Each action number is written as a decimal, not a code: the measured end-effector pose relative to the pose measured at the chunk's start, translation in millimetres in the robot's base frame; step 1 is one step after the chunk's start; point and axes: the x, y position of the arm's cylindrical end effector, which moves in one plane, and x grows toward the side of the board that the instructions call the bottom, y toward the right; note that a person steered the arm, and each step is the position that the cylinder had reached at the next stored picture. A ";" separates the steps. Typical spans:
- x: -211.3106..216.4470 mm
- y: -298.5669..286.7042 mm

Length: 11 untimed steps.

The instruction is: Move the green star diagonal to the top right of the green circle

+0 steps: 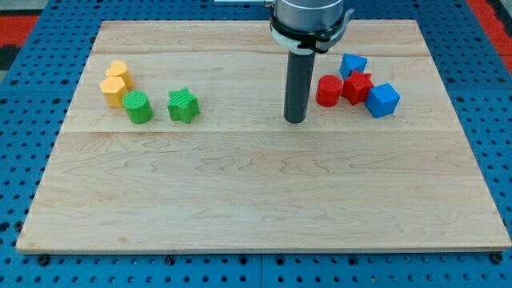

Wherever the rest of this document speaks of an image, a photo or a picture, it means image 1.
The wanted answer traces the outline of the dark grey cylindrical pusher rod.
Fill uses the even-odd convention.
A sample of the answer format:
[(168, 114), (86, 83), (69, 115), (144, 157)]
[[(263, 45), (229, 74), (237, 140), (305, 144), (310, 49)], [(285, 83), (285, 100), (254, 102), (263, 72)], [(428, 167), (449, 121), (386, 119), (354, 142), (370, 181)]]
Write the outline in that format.
[(288, 54), (284, 118), (290, 123), (300, 123), (306, 118), (315, 53)]

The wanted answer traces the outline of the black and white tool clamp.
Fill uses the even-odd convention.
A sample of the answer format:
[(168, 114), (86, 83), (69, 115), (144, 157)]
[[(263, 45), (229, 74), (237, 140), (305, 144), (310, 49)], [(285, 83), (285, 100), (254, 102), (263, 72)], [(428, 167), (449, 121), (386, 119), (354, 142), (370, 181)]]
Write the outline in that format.
[(348, 9), (335, 24), (316, 31), (294, 30), (272, 16), (270, 31), (273, 39), (287, 48), (289, 52), (299, 55), (324, 54), (342, 39), (354, 14), (354, 9)]

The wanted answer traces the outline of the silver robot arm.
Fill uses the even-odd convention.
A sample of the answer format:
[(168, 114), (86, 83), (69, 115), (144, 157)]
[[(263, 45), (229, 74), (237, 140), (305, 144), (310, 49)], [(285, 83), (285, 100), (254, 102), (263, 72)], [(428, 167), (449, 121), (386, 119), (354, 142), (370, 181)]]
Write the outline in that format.
[(343, 37), (354, 9), (344, 0), (274, 0), (272, 38), (288, 49), (283, 116), (290, 123), (306, 118), (317, 54), (324, 54)]

